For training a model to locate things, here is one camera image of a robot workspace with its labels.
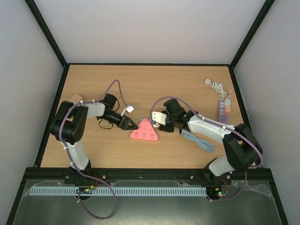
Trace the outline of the white cube plug red pattern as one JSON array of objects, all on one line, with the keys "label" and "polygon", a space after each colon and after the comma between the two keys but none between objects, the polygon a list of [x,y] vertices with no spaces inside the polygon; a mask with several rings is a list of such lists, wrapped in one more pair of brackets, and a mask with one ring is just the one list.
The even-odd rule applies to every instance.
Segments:
[{"label": "white cube plug red pattern", "polygon": [[158,122],[152,122],[152,126],[156,129],[158,129],[161,126],[161,124]]}]

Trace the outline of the pink triangular power strip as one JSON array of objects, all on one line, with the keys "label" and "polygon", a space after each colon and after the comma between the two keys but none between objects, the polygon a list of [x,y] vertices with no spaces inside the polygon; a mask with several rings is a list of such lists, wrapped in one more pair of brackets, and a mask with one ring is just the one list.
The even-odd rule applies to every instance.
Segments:
[{"label": "pink triangular power strip", "polygon": [[130,138],[147,141],[157,141],[158,135],[150,123],[149,119],[144,118],[138,125],[138,129],[130,134]]}]

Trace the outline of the beige dragon cube plug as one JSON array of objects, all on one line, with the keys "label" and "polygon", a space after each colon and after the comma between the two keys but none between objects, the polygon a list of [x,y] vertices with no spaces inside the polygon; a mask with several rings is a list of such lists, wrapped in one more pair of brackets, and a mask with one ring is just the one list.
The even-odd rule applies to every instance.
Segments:
[{"label": "beige dragon cube plug", "polygon": [[80,96],[80,95],[78,95],[78,94],[75,94],[75,95],[73,95],[73,96],[70,98],[70,101],[71,101],[72,103],[74,103],[74,104],[76,104],[76,103],[78,103],[78,102],[80,102],[80,101],[82,101],[82,100],[83,100],[83,97]]}]

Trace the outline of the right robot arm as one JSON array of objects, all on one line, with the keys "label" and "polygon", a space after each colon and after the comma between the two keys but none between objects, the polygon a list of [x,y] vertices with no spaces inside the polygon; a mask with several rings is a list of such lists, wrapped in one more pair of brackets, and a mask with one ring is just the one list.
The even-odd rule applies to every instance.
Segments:
[{"label": "right robot arm", "polygon": [[263,150],[250,128],[245,124],[227,125],[208,119],[198,112],[185,109],[178,98],[171,98],[161,112],[151,112],[151,120],[159,130],[173,132],[175,128],[188,133],[199,133],[221,143],[225,156],[210,161],[203,175],[208,183],[216,183],[228,172],[245,172],[248,168],[263,164]]}]

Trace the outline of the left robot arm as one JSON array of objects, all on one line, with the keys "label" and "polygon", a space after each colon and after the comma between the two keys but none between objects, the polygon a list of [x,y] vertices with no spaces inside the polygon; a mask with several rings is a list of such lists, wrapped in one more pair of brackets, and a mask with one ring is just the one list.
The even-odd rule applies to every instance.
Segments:
[{"label": "left robot arm", "polygon": [[113,108],[119,101],[112,94],[106,94],[103,100],[75,105],[70,101],[63,101],[50,126],[50,133],[60,141],[67,154],[71,157],[70,167],[63,173],[66,184],[91,184],[93,179],[84,177],[76,171],[88,176],[92,175],[91,162],[87,158],[82,143],[86,120],[90,117],[98,121],[106,120],[122,130],[136,130],[138,126],[122,112],[117,113]]}]

